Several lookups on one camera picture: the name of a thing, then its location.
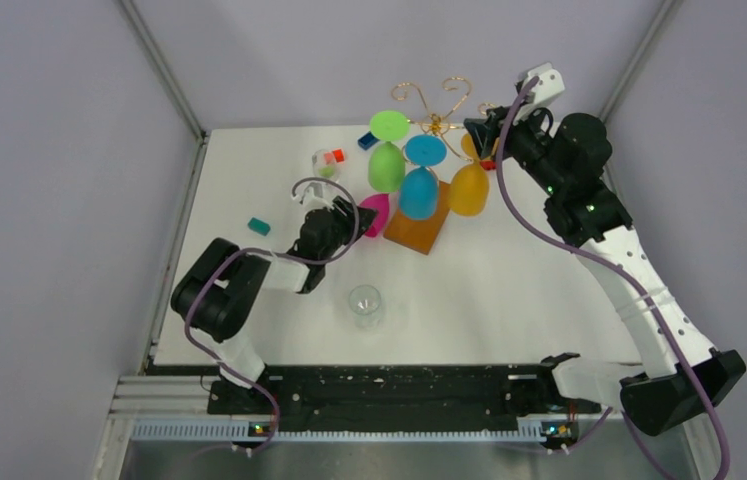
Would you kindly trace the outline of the pink plastic wine glass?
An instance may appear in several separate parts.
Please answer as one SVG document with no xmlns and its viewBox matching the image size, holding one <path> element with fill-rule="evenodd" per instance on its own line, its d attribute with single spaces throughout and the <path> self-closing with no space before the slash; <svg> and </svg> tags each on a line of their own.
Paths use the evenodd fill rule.
<svg viewBox="0 0 747 480">
<path fill-rule="evenodd" d="M 390 216 L 390 196 L 387 193 L 370 195 L 358 204 L 360 214 L 359 234 L 377 237 Z"/>
</svg>

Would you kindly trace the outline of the green plastic wine glass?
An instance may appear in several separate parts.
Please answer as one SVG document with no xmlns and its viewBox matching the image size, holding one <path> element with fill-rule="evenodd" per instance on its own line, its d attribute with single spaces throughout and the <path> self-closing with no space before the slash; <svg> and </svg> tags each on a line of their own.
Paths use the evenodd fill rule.
<svg viewBox="0 0 747 480">
<path fill-rule="evenodd" d="M 404 155 L 396 143 L 409 133 L 409 120 L 399 111 L 383 110 L 371 117 L 369 130 L 378 143 L 370 154 L 368 182 L 376 192 L 396 192 L 406 172 Z"/>
</svg>

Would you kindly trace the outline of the blue plastic wine glass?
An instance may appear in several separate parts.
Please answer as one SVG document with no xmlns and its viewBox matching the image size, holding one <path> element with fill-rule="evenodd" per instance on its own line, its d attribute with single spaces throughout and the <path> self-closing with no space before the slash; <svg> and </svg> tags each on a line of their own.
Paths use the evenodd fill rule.
<svg viewBox="0 0 747 480">
<path fill-rule="evenodd" d="M 439 182 L 433 167 L 447 156 L 443 141 L 433 135 L 416 135 L 404 147 L 405 158 L 414 168 L 405 176 L 399 195 L 399 209 L 411 220 L 426 220 L 436 211 Z"/>
</svg>

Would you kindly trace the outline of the yellow plastic wine glass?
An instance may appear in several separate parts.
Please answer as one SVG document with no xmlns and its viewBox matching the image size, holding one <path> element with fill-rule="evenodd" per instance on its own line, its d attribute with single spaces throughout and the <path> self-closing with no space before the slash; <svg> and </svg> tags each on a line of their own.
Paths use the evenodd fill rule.
<svg viewBox="0 0 747 480">
<path fill-rule="evenodd" d="M 477 153 L 471 136 L 465 133 L 461 139 L 461 149 L 469 163 L 453 176 L 450 182 L 448 205 L 460 216 L 472 217 L 483 212 L 486 207 L 490 183 L 482 158 Z"/>
</svg>

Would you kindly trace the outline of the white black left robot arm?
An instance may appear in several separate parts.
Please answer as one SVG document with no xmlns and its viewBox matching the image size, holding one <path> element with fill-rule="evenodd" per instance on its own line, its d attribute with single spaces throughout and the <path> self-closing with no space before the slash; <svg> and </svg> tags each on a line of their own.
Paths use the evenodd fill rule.
<svg viewBox="0 0 747 480">
<path fill-rule="evenodd" d="M 299 238 L 285 253 L 242 249 L 216 238 L 175 286 L 170 308 L 195 330 L 208 335 L 199 348 L 218 363 L 221 377 L 233 383 L 232 401 L 246 413 L 268 404 L 269 386 L 259 378 L 266 365 L 241 334 L 263 290 L 312 292 L 326 264 L 345 253 L 374 224 L 378 211 L 336 197 L 330 207 L 306 213 Z"/>
</svg>

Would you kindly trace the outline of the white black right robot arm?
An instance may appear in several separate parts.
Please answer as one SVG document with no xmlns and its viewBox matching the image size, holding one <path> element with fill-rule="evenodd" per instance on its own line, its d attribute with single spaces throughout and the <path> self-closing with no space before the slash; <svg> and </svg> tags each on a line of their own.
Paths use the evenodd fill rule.
<svg viewBox="0 0 747 480">
<path fill-rule="evenodd" d="M 547 109 L 510 127 L 505 115 L 498 107 L 466 120 L 471 144 L 485 156 L 500 150 L 546 193 L 547 241 L 591 273 L 640 356 L 637 364 L 554 357 L 552 374 L 535 385 L 538 404 L 561 412 L 575 399 L 600 403 L 650 436 L 711 413 L 745 374 L 745 362 L 696 328 L 650 262 L 630 214 L 602 180 L 612 153 L 604 123 L 573 113 L 548 133 Z"/>
</svg>

